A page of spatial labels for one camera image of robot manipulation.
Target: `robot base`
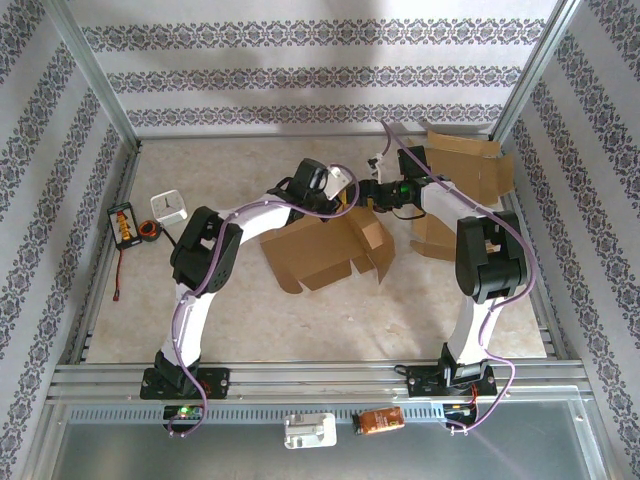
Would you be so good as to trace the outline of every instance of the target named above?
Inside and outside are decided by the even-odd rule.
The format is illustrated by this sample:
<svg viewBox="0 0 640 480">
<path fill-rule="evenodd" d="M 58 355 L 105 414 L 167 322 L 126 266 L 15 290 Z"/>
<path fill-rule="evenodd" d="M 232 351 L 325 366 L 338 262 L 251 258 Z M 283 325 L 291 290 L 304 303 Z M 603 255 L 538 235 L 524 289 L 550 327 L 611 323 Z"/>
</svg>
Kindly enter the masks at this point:
<svg viewBox="0 0 640 480">
<path fill-rule="evenodd" d="M 397 365 L 395 371 L 407 378 L 407 390 L 410 398 L 471 396 L 472 385 L 478 389 L 478 396 L 498 394 L 493 369 L 488 365 L 485 367 L 482 378 L 448 387 L 443 385 L 442 370 L 437 365 Z"/>
<path fill-rule="evenodd" d="M 207 398 L 224 400 L 229 390 L 228 368 L 199 368 L 196 379 L 203 386 Z M 182 393 L 163 377 L 158 369 L 147 368 L 144 371 L 140 398 L 143 400 L 200 400 L 200 393 L 195 388 Z"/>
</svg>

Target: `patterned wallpaper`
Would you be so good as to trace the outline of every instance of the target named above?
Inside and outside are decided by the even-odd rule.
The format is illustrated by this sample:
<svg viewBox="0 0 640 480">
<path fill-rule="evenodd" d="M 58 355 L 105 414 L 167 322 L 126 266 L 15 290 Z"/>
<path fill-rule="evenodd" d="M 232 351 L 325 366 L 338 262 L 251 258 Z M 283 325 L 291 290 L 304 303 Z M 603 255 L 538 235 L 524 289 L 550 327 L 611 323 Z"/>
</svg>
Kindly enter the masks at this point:
<svg viewBox="0 0 640 480">
<path fill-rule="evenodd" d="M 130 161 L 38 0 L 0 0 L 0 479 L 17 478 Z"/>
<path fill-rule="evenodd" d="M 70 5 L 141 136 L 489 131 L 555 0 L 434 3 Z"/>
<path fill-rule="evenodd" d="M 640 478 L 640 0 L 584 2 L 512 131 L 517 192 L 565 341 Z"/>
</svg>

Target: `aluminum frame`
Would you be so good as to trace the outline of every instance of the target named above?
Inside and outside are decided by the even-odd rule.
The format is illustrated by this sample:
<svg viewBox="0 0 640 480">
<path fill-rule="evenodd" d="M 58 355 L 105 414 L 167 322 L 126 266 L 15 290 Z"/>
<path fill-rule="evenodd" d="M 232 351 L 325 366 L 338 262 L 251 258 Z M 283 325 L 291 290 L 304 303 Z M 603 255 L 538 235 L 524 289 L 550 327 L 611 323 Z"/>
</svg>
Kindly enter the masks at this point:
<svg viewBox="0 0 640 480">
<path fill-rule="evenodd" d="M 82 36 L 64 0 L 45 0 L 47 12 L 53 18 L 64 40 L 80 64 L 90 85 L 107 109 L 125 140 L 134 149 L 138 147 L 136 136 L 122 106 L 100 69 L 91 49 Z M 505 109 L 494 129 L 494 138 L 504 141 L 514 122 L 528 101 L 532 89 L 549 63 L 557 43 L 564 34 L 577 10 L 580 0 L 561 0 L 555 7 L 542 38 L 529 58 L 523 74 L 509 97 Z M 128 198 L 139 160 L 123 184 L 121 200 Z M 504 199 L 505 206 L 520 210 L 515 195 Z M 104 285 L 114 255 L 114 248 L 107 248 L 99 260 L 98 278 L 87 305 L 87 315 L 80 325 L 77 343 L 73 350 L 73 365 L 59 365 L 50 385 L 36 436 L 29 453 L 25 479 L 45 479 L 53 474 L 65 427 L 74 405 L 167 405 L 179 402 L 149 402 L 139 398 L 142 373 L 149 365 L 142 364 L 82 364 L 82 351 L 88 332 L 97 319 Z M 542 320 L 543 340 L 551 344 L 552 356 L 559 360 L 518 360 L 518 376 L 505 397 L 505 402 L 568 402 L 575 419 L 576 431 L 593 478 L 622 478 L 616 464 L 600 413 L 593 400 L 593 392 L 584 366 L 579 360 L 568 358 L 562 338 L 553 316 L 547 292 L 538 285 L 532 294 L 534 310 Z M 429 399 L 411 399 L 404 379 L 393 372 L 393 366 L 402 364 L 433 365 L 434 361 L 383 361 L 383 362 L 287 362 L 287 363 L 225 363 L 205 366 L 224 366 L 231 369 L 229 395 L 226 400 L 210 401 L 216 405 L 288 405 L 296 404 L 347 404 L 393 403 L 411 405 Z M 508 370 L 494 365 L 496 379 L 504 383 Z M 449 397 L 447 403 L 467 400 Z M 482 398 L 481 402 L 491 399 Z"/>
<path fill-rule="evenodd" d="M 466 397 L 410 398 L 398 364 L 433 365 L 434 361 L 384 362 L 246 362 L 206 364 L 231 370 L 226 400 L 217 406 L 395 404 L 411 406 L 468 401 Z M 517 360 L 518 377 L 504 402 L 566 402 L 569 405 L 582 453 L 592 478 L 622 478 L 604 433 L 593 392 L 579 360 Z M 135 409 L 140 405 L 180 402 L 145 401 L 139 397 L 143 364 L 60 365 L 49 388 L 23 478 L 46 479 L 54 472 L 66 425 L 76 406 L 101 405 Z M 498 388 L 509 369 L 494 364 Z M 492 398 L 481 398 L 488 403 Z M 246 417 L 245 423 L 255 423 Z"/>
<path fill-rule="evenodd" d="M 524 109 L 525 104 L 529 101 L 531 92 L 533 92 L 551 61 L 558 43 L 560 43 L 581 3 L 582 0 L 560 0 L 556 4 L 553 12 L 551 12 L 547 26 L 542 32 L 540 41 L 524 66 L 500 118 L 496 122 L 496 126 L 493 129 L 494 140 L 504 143 L 511 133 L 511 129 Z"/>
</svg>

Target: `red wire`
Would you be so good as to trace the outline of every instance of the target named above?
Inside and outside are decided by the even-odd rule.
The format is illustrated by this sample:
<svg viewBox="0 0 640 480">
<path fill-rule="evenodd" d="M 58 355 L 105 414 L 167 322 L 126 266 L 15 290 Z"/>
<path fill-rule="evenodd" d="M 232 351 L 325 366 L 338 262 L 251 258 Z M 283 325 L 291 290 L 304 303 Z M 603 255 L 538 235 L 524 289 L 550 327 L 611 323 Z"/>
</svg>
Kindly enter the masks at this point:
<svg viewBox="0 0 640 480">
<path fill-rule="evenodd" d="M 475 410 L 476 405 L 478 404 L 478 387 L 476 387 L 475 383 L 471 385 L 471 393 L 473 394 L 473 400 L 471 400 L 470 410 Z"/>
<path fill-rule="evenodd" d="M 113 301 L 120 300 L 120 265 L 122 265 L 122 255 L 124 254 L 124 248 L 120 249 L 120 257 L 118 258 L 118 268 L 116 269 L 116 291 L 113 294 Z"/>
</svg>

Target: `metal extrusion bar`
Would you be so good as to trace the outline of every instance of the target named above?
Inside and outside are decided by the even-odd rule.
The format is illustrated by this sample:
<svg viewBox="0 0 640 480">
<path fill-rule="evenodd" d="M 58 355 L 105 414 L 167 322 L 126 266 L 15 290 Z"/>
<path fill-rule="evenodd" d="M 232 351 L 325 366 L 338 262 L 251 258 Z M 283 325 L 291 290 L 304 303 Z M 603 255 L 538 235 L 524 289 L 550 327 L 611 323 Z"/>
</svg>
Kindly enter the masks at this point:
<svg viewBox="0 0 640 480">
<path fill-rule="evenodd" d="M 529 231 L 526 229 L 526 227 L 524 226 L 524 222 L 522 221 L 522 208 L 520 207 L 520 203 L 518 202 L 518 197 L 516 197 L 516 194 L 514 192 L 510 192 L 509 194 L 503 196 L 502 204 L 507 210 L 516 212 L 516 215 L 521 220 L 521 233 L 526 242 L 529 245 L 532 245 Z M 529 295 L 529 298 L 531 299 L 531 304 L 533 305 L 536 317 L 539 321 L 542 321 L 544 323 L 544 326 L 548 329 L 548 334 L 551 337 L 551 343 L 553 345 L 556 357 L 560 360 L 570 358 L 569 352 L 567 352 L 565 348 L 562 334 L 560 333 L 560 328 L 556 321 L 556 317 L 553 313 L 553 308 L 551 307 L 549 292 L 547 292 L 542 279 L 538 279 L 533 291 Z"/>
<path fill-rule="evenodd" d="M 69 409 L 65 405 L 45 405 L 38 422 L 36 437 L 27 458 L 27 464 L 22 473 L 23 479 L 52 477 L 69 413 Z"/>
<path fill-rule="evenodd" d="M 89 85 L 107 111 L 109 118 L 131 151 L 138 148 L 138 138 L 127 114 L 120 105 L 113 88 L 102 71 L 91 47 L 73 18 L 67 0 L 43 0 L 43 5 L 53 20 L 60 36 L 67 44 L 74 60 L 80 66 Z"/>
<path fill-rule="evenodd" d="M 582 427 L 583 429 L 589 429 L 586 435 L 587 438 L 592 435 L 594 438 L 601 440 L 596 444 L 598 451 L 590 453 L 592 457 L 599 456 L 602 459 L 605 471 L 607 472 L 603 478 L 622 480 L 624 478 L 622 469 L 616 460 L 611 442 L 606 441 L 609 437 L 595 399 L 584 402 L 583 408 L 589 418 L 589 422 L 585 422 L 584 419 L 580 418 L 576 418 L 576 421 L 584 425 Z M 584 432 L 578 432 L 578 435 L 584 437 Z M 580 441 L 584 444 L 584 438 L 580 438 Z"/>
<path fill-rule="evenodd" d="M 551 61 L 553 52 L 562 39 L 581 0 L 561 0 L 554 8 L 542 37 L 529 57 L 518 83 L 511 92 L 505 108 L 493 130 L 493 139 L 504 143 L 516 123 L 531 92 Z"/>
<path fill-rule="evenodd" d="M 398 364 L 435 365 L 436 362 L 355 363 L 231 363 L 205 364 L 231 370 L 226 400 L 216 404 L 419 403 L 428 397 L 409 398 L 406 379 L 393 371 Z M 590 398 L 592 390 L 580 361 L 519 360 L 517 377 L 506 401 L 560 401 Z M 60 365 L 47 395 L 48 404 L 152 404 L 141 400 L 140 382 L 147 365 Z M 509 369 L 493 365 L 498 388 Z M 458 403 L 466 397 L 438 397 L 437 402 Z M 491 398 L 482 398 L 489 402 Z M 179 401 L 155 402 L 179 404 Z"/>
<path fill-rule="evenodd" d="M 352 403 L 339 405 L 216 405 L 209 409 L 204 423 L 208 425 L 282 425 L 284 418 L 294 414 L 333 413 L 336 423 L 351 424 L 353 415 L 379 408 L 380 404 Z M 82 425 L 158 425 L 167 419 L 163 405 L 73 405 L 69 407 L 70 424 Z M 407 423 L 441 422 L 445 418 L 441 403 L 423 402 L 405 405 Z M 198 416 L 178 422 L 192 422 Z"/>
<path fill-rule="evenodd" d="M 140 163 L 140 156 L 142 155 L 142 147 L 135 153 L 135 158 L 129 166 L 129 171 L 126 172 L 126 176 L 122 183 L 122 189 L 116 200 L 116 203 L 126 202 L 129 199 L 131 190 L 133 189 L 133 182 L 136 178 L 136 171 L 138 170 L 138 164 Z M 114 242 L 108 241 L 106 250 L 98 259 L 98 266 L 96 270 L 96 284 L 93 287 L 89 300 L 87 301 L 85 314 L 82 316 L 76 343 L 71 353 L 70 363 L 79 363 L 82 358 L 82 351 L 85 345 L 85 341 L 88 332 L 94 327 L 96 320 L 98 319 L 98 313 L 100 312 L 100 305 L 102 304 L 102 297 L 104 295 L 107 280 L 109 277 L 109 269 L 113 256 L 116 252 Z"/>
</svg>

